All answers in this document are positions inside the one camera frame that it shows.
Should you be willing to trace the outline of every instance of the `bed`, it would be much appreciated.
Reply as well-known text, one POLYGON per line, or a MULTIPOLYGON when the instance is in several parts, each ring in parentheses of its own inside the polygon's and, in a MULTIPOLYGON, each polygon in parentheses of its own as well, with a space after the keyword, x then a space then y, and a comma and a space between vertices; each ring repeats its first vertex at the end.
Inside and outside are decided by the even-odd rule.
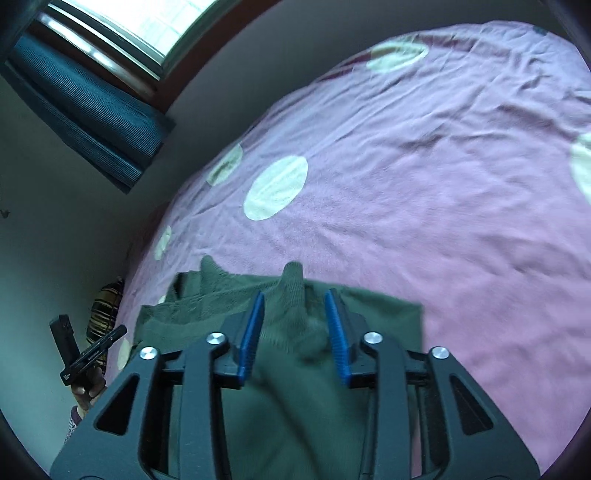
POLYGON ((204 255, 238 274, 424 306, 544 472, 591 398, 591 73, 532 25, 385 40, 273 105, 186 181, 126 282, 107 382, 143 304, 204 255))

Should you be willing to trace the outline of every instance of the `silver screw head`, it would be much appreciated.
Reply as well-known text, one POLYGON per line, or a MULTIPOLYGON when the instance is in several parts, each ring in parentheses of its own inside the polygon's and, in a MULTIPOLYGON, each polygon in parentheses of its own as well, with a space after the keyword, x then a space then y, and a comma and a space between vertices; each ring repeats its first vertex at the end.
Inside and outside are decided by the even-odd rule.
POLYGON ((213 332, 207 336, 207 342, 212 345, 219 345, 226 341, 226 336, 220 332, 213 332))
POLYGON ((431 355, 439 360, 443 360, 449 356, 449 350, 444 346, 436 346, 431 350, 431 355))
POLYGON ((368 332, 363 336, 363 339, 366 343, 371 343, 372 345, 375 343, 381 343, 384 340, 378 332, 368 332))
POLYGON ((144 347, 139 352, 140 357, 144 360, 152 360, 157 354, 158 351, 153 346, 144 347))

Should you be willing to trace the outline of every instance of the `window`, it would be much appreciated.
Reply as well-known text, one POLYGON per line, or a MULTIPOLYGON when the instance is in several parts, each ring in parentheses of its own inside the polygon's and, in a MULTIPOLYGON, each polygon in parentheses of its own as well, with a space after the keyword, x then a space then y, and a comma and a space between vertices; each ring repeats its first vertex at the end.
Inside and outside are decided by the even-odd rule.
POLYGON ((31 33, 164 112, 234 35, 279 0, 53 0, 31 33))

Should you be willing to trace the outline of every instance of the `sleeve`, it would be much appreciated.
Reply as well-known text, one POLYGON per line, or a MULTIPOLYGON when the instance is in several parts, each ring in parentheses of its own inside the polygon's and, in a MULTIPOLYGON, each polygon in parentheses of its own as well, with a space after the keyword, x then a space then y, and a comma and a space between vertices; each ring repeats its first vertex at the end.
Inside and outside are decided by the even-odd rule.
POLYGON ((78 415, 78 408, 72 407, 72 410, 70 412, 70 424, 68 425, 68 433, 66 434, 66 440, 64 443, 66 443, 69 440, 70 436, 72 435, 72 432, 76 430, 76 427, 80 424, 81 421, 82 418, 80 418, 80 415, 78 415))

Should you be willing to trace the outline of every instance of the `striped pillow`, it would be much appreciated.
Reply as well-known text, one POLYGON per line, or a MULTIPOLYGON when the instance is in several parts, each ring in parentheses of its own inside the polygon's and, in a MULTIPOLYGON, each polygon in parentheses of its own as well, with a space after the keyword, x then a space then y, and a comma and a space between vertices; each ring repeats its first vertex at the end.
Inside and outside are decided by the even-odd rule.
MULTIPOLYGON (((86 340, 93 344, 104 337, 113 328, 119 312, 119 304, 123 296, 124 281, 121 277, 117 281, 104 286, 95 298, 90 311, 90 320, 86 328, 86 340)), ((107 354, 102 355, 96 361, 97 365, 105 373, 107 366, 107 354)))

